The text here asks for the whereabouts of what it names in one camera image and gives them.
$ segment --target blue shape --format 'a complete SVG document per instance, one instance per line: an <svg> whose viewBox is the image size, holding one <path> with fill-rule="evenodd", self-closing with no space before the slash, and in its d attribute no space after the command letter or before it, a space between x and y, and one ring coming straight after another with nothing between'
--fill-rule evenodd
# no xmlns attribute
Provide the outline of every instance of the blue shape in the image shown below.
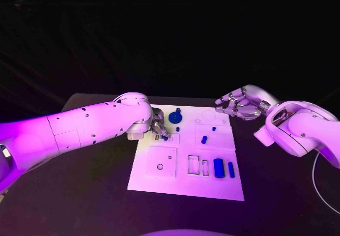
<svg viewBox="0 0 340 236"><path fill-rule="evenodd" d="M234 178L231 162L227 162L230 178Z"/></svg>
<svg viewBox="0 0 340 236"><path fill-rule="evenodd" d="M164 135L161 135L161 139L164 139L164 141L168 139Z"/></svg>
<svg viewBox="0 0 340 236"><path fill-rule="evenodd" d="M168 114L168 121L172 124L178 124L181 122L181 114L179 114L179 109L178 108L175 109L175 112L171 112Z"/></svg>
<svg viewBox="0 0 340 236"><path fill-rule="evenodd" d="M207 142L207 136L203 136L203 138L201 138L201 141L200 141L203 144L205 144L205 142Z"/></svg>
<svg viewBox="0 0 340 236"><path fill-rule="evenodd" d="M213 160L213 169L214 169L214 177L224 178L223 160L220 158Z"/></svg>

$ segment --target black background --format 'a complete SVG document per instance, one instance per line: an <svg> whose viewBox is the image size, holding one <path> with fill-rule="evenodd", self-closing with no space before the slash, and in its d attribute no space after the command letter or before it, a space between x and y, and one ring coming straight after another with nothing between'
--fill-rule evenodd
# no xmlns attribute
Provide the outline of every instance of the black background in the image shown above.
<svg viewBox="0 0 340 236"><path fill-rule="evenodd" d="M246 84L338 114L331 5L15 5L0 8L1 120L57 112L74 92L218 98Z"/></svg>

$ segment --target white cable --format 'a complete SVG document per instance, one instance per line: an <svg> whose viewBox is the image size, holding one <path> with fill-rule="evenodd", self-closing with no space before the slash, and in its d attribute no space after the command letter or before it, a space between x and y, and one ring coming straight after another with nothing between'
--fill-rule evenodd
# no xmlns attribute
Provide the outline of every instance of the white cable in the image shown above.
<svg viewBox="0 0 340 236"><path fill-rule="evenodd" d="M315 164L316 164L316 158L318 158L318 155L319 153L316 153L316 157L315 157L315 161L313 161L313 165L312 165L312 170L311 170L311 178L312 178L312 184L313 184L313 188L315 188L315 191L316 191L316 195L318 197L321 198L322 202L325 203L325 205L329 207L329 209L337 213L340 214L340 212L329 206L329 204L325 202L324 198L321 197L321 194L316 190L316 185L315 185L315 179L313 179L313 171L315 171Z"/></svg>

